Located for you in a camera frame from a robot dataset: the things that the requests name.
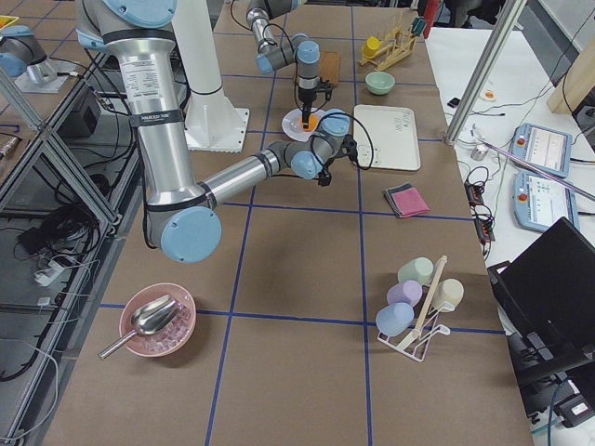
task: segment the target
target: white cable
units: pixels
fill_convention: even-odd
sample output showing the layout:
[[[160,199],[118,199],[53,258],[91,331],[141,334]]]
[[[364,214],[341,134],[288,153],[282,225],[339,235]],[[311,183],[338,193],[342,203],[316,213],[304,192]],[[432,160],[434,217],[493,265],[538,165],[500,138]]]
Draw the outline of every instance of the white cable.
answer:
[[[42,355],[46,356],[50,361],[52,361],[52,363],[54,364],[54,367],[56,368],[56,376],[55,376],[55,383],[56,383],[56,389],[54,391],[54,401],[52,402],[51,407],[47,410],[47,413],[44,415],[44,417],[42,418],[42,420],[37,423],[35,426],[33,426],[31,429],[23,432],[22,434],[19,434],[16,437],[0,437],[1,441],[16,441],[18,439],[22,439],[23,437],[31,434],[34,430],[36,430],[38,427],[40,427],[43,423],[46,422],[47,418],[49,418],[49,416],[52,414],[52,412],[54,412],[54,409],[56,408],[56,405],[58,404],[58,387],[59,387],[59,383],[58,383],[58,374],[60,372],[60,369],[58,367],[58,362],[56,361],[56,359],[51,356],[49,353],[43,351],[41,348],[37,348],[36,346],[34,346],[33,344],[30,344],[29,342],[23,340],[23,339],[12,339],[9,337],[0,337],[0,340],[2,341],[12,341],[12,342],[22,342],[23,344],[28,345],[29,347],[31,347],[33,350],[41,353]]]

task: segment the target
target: metal pole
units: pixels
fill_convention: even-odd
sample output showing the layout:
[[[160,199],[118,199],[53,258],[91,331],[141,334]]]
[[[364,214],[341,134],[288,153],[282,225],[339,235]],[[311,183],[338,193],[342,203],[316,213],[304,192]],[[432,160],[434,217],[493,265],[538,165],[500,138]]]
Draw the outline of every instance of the metal pole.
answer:
[[[514,163],[516,164],[520,164],[522,167],[524,167],[527,170],[530,170],[531,172],[534,172],[544,178],[550,179],[552,181],[555,181],[558,184],[562,184],[566,189],[572,190],[574,192],[576,192],[579,195],[582,195],[585,198],[589,198],[592,202],[595,202],[595,195],[592,195],[580,188],[578,188],[577,186],[575,186],[574,184],[570,184],[566,181],[564,181],[563,179],[560,179],[552,174],[549,174],[548,172],[544,172],[543,170],[541,170],[538,167],[535,167],[532,164],[527,163],[525,160],[522,160],[521,158],[519,158],[518,156],[513,155],[512,153],[510,153],[509,151],[505,151],[503,149],[500,149],[499,147],[493,146],[492,144],[490,144],[489,142],[485,142],[482,141],[482,144],[487,147],[488,149],[492,149],[493,151],[497,151],[498,153],[503,154],[504,156],[506,156],[507,158],[511,159]]]
[[[463,94],[460,104],[456,108],[455,116],[448,126],[446,135],[444,136],[444,142],[451,146],[455,145],[458,135],[461,133],[461,129],[467,121],[473,105],[479,96],[487,77],[490,74],[500,51],[506,44],[509,38],[510,32],[514,27],[517,19],[521,15],[522,8],[527,3],[527,0],[508,0],[502,9],[500,18],[496,24],[496,27],[490,34],[490,38],[485,44],[482,56],[480,57],[475,71],[471,75],[467,89]]]

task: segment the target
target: spoon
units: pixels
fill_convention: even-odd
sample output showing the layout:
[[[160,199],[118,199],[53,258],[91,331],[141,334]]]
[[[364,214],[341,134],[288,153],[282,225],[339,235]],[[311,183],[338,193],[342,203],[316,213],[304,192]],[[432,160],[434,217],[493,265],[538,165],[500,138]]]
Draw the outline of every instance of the spoon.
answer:
[[[136,335],[149,336],[161,332],[178,312],[178,303],[170,295],[164,295],[143,305],[130,317],[132,330],[101,351],[99,357],[105,360]]]

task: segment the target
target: red object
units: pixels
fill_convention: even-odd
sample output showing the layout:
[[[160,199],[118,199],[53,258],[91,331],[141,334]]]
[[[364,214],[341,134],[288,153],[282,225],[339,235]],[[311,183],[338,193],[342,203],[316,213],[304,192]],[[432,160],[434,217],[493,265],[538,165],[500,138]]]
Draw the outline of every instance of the red object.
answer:
[[[426,10],[424,11],[424,20],[426,21],[426,29],[424,30],[424,39],[427,39],[430,35],[431,25],[436,20],[436,13],[440,6],[440,0],[428,0],[426,4]]]

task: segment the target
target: blue cable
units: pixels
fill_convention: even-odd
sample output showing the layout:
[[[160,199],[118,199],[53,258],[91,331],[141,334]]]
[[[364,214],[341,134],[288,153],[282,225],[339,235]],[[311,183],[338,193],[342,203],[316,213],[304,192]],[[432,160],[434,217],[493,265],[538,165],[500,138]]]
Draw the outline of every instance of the blue cable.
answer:
[[[554,394],[551,396],[551,404],[549,405],[549,417],[548,417],[548,446],[551,446],[551,418],[554,415],[554,404],[556,403],[556,397],[558,396],[558,391],[562,388],[564,384],[570,378],[565,378],[554,390]]]

